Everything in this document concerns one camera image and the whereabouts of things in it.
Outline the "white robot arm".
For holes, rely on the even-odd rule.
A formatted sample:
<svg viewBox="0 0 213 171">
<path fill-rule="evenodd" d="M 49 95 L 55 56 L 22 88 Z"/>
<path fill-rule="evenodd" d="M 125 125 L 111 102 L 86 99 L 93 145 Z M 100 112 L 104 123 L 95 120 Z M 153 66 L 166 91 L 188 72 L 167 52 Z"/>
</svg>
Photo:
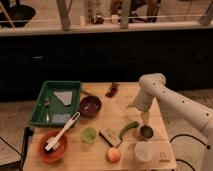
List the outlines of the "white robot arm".
<svg viewBox="0 0 213 171">
<path fill-rule="evenodd" d="M 167 88 L 166 78 L 162 73 L 142 75 L 138 84 L 139 92 L 130 106 L 142 113 L 148 113 L 153 99 L 157 98 L 176 110 L 207 138 L 200 171 L 213 171 L 213 109 Z"/>
</svg>

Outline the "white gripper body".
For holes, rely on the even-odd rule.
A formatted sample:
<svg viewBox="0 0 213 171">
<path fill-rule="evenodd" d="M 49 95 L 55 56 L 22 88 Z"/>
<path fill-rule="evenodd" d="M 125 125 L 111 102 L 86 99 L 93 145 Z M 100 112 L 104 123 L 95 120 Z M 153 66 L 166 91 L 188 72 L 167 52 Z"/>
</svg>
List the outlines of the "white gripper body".
<svg viewBox="0 0 213 171">
<path fill-rule="evenodd" d="M 140 89 L 135 99 L 127 105 L 128 108 L 136 108 L 142 112 L 148 112 L 152 106 L 154 96 Z"/>
</svg>

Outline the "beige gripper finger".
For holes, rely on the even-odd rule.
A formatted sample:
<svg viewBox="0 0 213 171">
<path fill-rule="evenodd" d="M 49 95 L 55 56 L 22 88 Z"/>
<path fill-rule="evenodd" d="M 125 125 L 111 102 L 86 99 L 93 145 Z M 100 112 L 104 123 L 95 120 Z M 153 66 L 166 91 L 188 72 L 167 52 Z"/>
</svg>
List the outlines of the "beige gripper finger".
<svg viewBox="0 0 213 171">
<path fill-rule="evenodd" d="M 149 124 L 149 118 L 150 118 L 150 112 L 142 112 L 141 113 L 141 119 L 144 125 L 148 125 Z"/>
</svg>

